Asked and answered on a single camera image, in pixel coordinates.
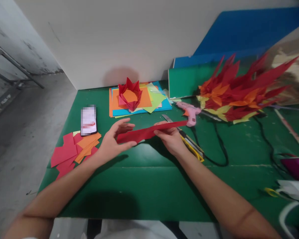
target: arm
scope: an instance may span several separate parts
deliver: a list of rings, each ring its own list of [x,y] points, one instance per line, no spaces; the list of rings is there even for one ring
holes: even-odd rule
[[[280,238],[269,222],[242,196],[229,187],[184,145],[176,128],[155,131],[184,168],[213,214],[237,238]]]
[[[17,216],[5,238],[49,238],[54,218],[59,215],[95,170],[136,145],[134,141],[118,145],[115,140],[118,134],[133,130],[135,125],[126,123],[129,120],[126,118],[117,121],[105,134],[99,150],[89,160],[84,161],[40,192]]]

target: green table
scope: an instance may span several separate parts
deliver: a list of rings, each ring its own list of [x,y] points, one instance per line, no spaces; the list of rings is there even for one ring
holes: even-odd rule
[[[56,146],[63,144],[63,135],[80,130],[81,108],[88,104],[97,105],[98,128],[104,135],[117,121],[109,118],[108,94],[108,88],[79,90]],[[185,102],[198,104],[194,98]],[[265,111],[268,117],[260,120],[275,153],[299,156],[298,143],[271,109]],[[299,112],[281,112],[299,134]],[[131,122],[136,125],[135,129],[147,128],[163,121],[162,114],[173,121],[184,120],[183,111],[173,106],[169,111],[132,115]],[[193,138],[190,128],[182,128]],[[198,116],[196,130],[205,153],[217,162],[224,162],[211,120]],[[277,225],[279,212],[288,202],[263,192],[265,187],[276,188],[276,180],[282,178],[270,164],[269,147],[261,137],[259,125],[254,119],[237,125],[218,123],[218,131],[228,151],[229,166],[220,168],[208,161],[204,164]],[[51,168],[49,163],[39,191],[57,175],[57,169]],[[176,159],[157,137],[138,144],[99,168],[59,216],[216,221]],[[299,226],[299,207],[292,211],[287,222]]]

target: smartphone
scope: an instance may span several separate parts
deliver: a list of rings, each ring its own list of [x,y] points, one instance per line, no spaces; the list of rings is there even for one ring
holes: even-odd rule
[[[97,133],[97,108],[94,105],[81,110],[81,136]]]

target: yellow utility knife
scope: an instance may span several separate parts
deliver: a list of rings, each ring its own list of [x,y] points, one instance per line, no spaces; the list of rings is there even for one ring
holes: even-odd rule
[[[167,116],[162,115],[167,122],[172,123],[173,121]],[[196,158],[200,161],[204,161],[204,151],[180,128],[177,127],[177,130],[180,133],[180,136],[182,137],[182,140],[184,144],[187,146],[187,148],[196,156]]]

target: paper flame sculpture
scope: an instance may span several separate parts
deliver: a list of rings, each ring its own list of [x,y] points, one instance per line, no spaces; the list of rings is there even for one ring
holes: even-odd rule
[[[257,114],[257,110],[271,105],[274,101],[264,102],[282,91],[288,86],[267,91],[267,87],[281,76],[296,60],[297,57],[287,63],[258,74],[253,80],[254,73],[259,73],[263,68],[267,55],[263,55],[255,61],[245,75],[238,76],[239,61],[233,64],[235,54],[224,64],[221,72],[216,76],[223,62],[224,56],[219,62],[212,77],[199,86],[201,109],[204,109],[222,120],[234,124],[248,121],[250,117]]]
[[[123,95],[126,90],[133,91],[137,96],[137,100],[128,102]],[[131,80],[127,78],[125,85],[119,84],[119,105],[126,105],[130,111],[134,111],[137,108],[137,106],[140,104],[141,97],[142,97],[142,91],[140,90],[139,81],[133,84]]]

